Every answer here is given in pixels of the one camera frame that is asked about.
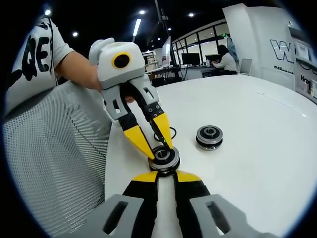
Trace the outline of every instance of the shelf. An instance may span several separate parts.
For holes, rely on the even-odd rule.
[[[308,67],[312,68],[313,70],[317,70],[317,65],[313,64],[311,61],[300,57],[300,56],[296,56],[296,60],[307,65]]]
[[[307,37],[305,36],[305,34],[302,30],[294,28],[292,26],[288,26],[288,29],[289,29],[292,37],[306,42]]]
[[[317,105],[317,99],[314,98],[312,95],[306,93],[305,91],[296,88],[295,90],[296,92],[298,92],[299,94],[303,95],[304,97],[308,98],[309,100],[311,100],[313,103],[315,103]]]

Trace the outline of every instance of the window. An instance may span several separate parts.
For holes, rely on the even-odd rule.
[[[196,33],[193,34],[193,35],[190,35],[189,37],[186,38],[186,42],[187,42],[187,46],[189,46],[190,44],[192,43],[196,43],[198,40],[197,40],[197,35]]]
[[[177,47],[180,49],[182,47],[184,47],[185,51],[186,51],[186,45],[185,45],[185,40],[180,40],[177,42]]]
[[[223,33],[226,33],[226,34],[230,33],[227,23],[222,24],[222,25],[218,25],[215,28],[216,28],[216,32],[217,32],[218,36],[221,36],[221,34],[223,34]]]
[[[176,50],[176,43],[173,44],[173,50]]]
[[[186,53],[186,49],[181,49],[178,51],[178,55],[179,55],[179,59],[180,59],[180,64],[183,64],[183,58],[182,58],[182,54]]]
[[[199,58],[200,58],[199,46],[192,45],[192,46],[188,47],[188,53],[199,53]]]
[[[218,40],[219,45],[225,45],[227,47],[227,39]]]
[[[200,46],[202,48],[203,61],[206,61],[205,55],[218,54],[216,41],[207,41],[207,42],[202,43]]]
[[[179,59],[178,59],[177,52],[176,52],[176,51],[174,51],[174,54],[175,54],[176,64],[177,64],[177,65],[179,65]]]
[[[211,37],[215,37],[213,28],[209,28],[209,29],[200,31],[200,32],[198,32],[198,35],[199,35],[200,41],[203,41],[203,40],[211,38]]]

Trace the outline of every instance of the black ceiling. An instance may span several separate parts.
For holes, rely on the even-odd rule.
[[[168,26],[172,40],[198,27],[224,19],[224,7],[244,3],[246,6],[275,6],[274,0],[157,0],[169,17]],[[162,47],[167,33],[162,26],[153,35],[154,41],[146,42],[159,21],[154,0],[59,0],[50,6],[53,22],[64,40],[75,50],[87,56],[90,45],[97,39],[114,37],[116,41],[132,41],[137,18],[142,22],[135,43],[142,51]]]

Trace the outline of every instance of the ball bearing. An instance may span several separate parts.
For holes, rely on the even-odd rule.
[[[165,146],[160,145],[153,149],[153,153],[154,159],[148,158],[151,171],[168,173],[178,168],[180,156],[175,147],[172,150],[168,150]]]
[[[197,131],[196,141],[204,150],[216,150],[223,142],[222,130],[213,125],[200,127]]]

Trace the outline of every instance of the black printed letters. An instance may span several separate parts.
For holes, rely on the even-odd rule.
[[[44,23],[41,23],[38,26],[44,30],[48,30],[48,26]],[[7,88],[11,87],[22,75],[25,76],[26,80],[31,81],[34,77],[38,76],[37,68],[40,72],[50,71],[50,74],[52,74],[52,59],[50,60],[50,66],[42,63],[43,59],[50,56],[50,53],[43,49],[49,48],[51,48],[52,51],[52,41],[50,41],[49,37],[45,36],[35,39],[30,35],[24,50],[21,69],[12,72],[8,79]]]

